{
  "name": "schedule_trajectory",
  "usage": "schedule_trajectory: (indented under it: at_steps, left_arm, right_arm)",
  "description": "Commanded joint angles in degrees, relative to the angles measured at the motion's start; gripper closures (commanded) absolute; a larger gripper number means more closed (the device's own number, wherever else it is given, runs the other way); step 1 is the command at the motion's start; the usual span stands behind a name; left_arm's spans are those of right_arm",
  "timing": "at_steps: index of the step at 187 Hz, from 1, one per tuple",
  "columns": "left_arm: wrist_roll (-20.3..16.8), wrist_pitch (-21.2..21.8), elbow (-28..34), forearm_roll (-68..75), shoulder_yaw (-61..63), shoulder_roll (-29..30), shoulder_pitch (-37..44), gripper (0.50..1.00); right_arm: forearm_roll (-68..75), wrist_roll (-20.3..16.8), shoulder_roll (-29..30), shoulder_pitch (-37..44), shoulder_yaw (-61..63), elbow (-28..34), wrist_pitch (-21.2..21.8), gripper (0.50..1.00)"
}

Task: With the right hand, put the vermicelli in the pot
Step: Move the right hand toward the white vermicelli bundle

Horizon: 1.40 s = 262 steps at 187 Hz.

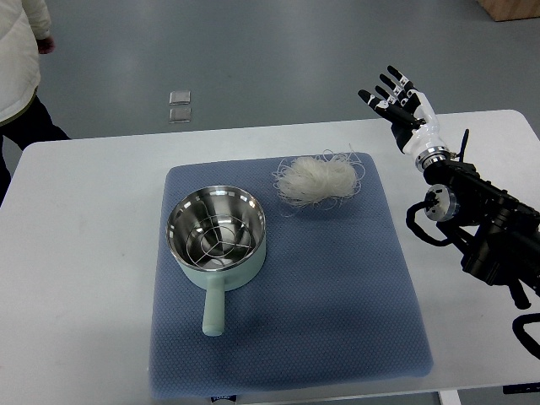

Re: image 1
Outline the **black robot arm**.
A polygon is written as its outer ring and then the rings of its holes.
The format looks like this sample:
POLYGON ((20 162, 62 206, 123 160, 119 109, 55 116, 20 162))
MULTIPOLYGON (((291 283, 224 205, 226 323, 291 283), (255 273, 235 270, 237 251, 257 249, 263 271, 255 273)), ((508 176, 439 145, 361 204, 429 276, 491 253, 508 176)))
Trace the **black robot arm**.
POLYGON ((539 212, 482 179, 463 152, 421 144, 412 156, 429 190, 407 210, 407 227, 432 246, 454 245, 463 272, 507 287, 516 308, 530 308, 525 290, 539 291, 539 212))

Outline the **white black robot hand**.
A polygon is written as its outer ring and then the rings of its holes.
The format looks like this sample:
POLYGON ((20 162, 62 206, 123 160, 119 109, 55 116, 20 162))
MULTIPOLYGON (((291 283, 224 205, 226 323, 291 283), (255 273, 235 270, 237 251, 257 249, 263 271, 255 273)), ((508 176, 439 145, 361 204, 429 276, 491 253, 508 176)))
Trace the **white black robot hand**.
POLYGON ((431 150, 448 151, 440 138, 440 124, 426 95, 393 66, 381 74, 382 85, 371 93, 358 92, 360 99, 377 115, 391 123, 397 147, 415 159, 431 150))

